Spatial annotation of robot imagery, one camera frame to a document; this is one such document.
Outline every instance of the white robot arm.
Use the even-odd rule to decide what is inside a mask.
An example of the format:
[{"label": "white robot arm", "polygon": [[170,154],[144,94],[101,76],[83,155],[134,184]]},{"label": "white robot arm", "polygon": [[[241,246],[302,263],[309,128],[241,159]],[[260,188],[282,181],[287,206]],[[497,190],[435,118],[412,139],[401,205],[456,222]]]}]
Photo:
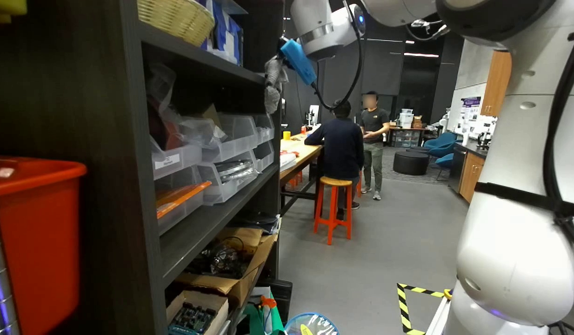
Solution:
[{"label": "white robot arm", "polygon": [[[574,0],[362,2],[389,26],[437,10],[452,31],[512,54],[507,96],[478,184],[500,185],[506,193],[479,188],[473,197],[446,334],[547,334],[547,325],[574,303],[574,220],[559,224],[574,214],[512,191],[574,205]],[[351,34],[336,38],[347,34],[321,28],[333,19],[327,0],[294,0],[291,15],[300,36],[314,37],[303,39],[308,55],[332,57],[353,42]]]}]

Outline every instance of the blue armchair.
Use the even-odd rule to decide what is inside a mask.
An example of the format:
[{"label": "blue armchair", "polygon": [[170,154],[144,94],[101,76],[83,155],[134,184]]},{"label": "blue armchair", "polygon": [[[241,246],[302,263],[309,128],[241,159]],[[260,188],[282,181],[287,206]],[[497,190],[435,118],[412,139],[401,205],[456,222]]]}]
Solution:
[{"label": "blue armchair", "polygon": [[432,148],[430,149],[430,151],[428,151],[427,153],[429,155],[432,155],[434,157],[438,157],[438,158],[442,158],[445,155],[448,154],[452,154],[454,151],[454,141],[450,142],[448,145],[442,146],[442,147],[437,147],[437,148]]},{"label": "blue armchair", "polygon": [[440,173],[436,177],[437,181],[440,181],[440,174],[442,174],[442,170],[449,169],[453,167],[453,153],[447,154],[444,157],[440,157],[436,159],[436,164],[440,166]]},{"label": "blue armchair", "polygon": [[446,146],[447,144],[454,143],[457,140],[457,134],[452,132],[445,132],[442,135],[438,136],[438,138],[434,140],[427,140],[423,147],[425,148],[438,148],[442,146]]}]

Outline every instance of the orange bin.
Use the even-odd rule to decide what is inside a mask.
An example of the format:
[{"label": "orange bin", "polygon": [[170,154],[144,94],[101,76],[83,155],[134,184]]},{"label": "orange bin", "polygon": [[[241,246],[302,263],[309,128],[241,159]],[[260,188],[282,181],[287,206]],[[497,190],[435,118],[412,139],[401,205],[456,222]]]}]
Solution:
[{"label": "orange bin", "polygon": [[0,156],[0,233],[24,335],[48,333],[78,306],[85,173],[80,163]]}]

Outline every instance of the black ottoman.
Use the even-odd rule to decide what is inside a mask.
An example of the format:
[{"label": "black ottoman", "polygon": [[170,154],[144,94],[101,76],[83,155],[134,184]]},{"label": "black ottoman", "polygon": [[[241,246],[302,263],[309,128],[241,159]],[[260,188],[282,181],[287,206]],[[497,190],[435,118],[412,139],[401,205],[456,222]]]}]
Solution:
[{"label": "black ottoman", "polygon": [[412,153],[427,154],[428,151],[430,151],[430,150],[428,148],[414,147],[414,148],[407,149],[407,151],[410,151]]},{"label": "black ottoman", "polygon": [[430,158],[427,154],[414,153],[413,151],[399,151],[395,153],[393,170],[400,174],[421,176],[426,174]]}]

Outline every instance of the man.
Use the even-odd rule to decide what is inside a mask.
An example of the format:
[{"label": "man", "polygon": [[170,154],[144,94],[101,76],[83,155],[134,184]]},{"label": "man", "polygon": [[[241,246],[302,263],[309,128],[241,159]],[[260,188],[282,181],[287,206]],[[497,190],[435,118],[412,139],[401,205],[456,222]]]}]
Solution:
[{"label": "man", "polygon": [[[351,180],[351,199],[355,197],[355,188],[360,181],[360,170],[363,166],[363,138],[360,128],[349,119],[351,104],[345,101],[333,111],[336,119],[323,123],[305,142],[308,146],[319,146],[324,139],[324,174],[338,180]],[[339,189],[338,211],[336,218],[345,217],[345,188]],[[357,209],[359,203],[353,201],[351,208]]]},{"label": "man", "polygon": [[363,95],[363,107],[361,112],[360,127],[363,132],[364,166],[363,174],[366,184],[361,189],[362,193],[372,191],[372,168],[374,168],[374,200],[382,199],[382,134],[390,128],[389,112],[378,108],[378,93],[370,91]]}]

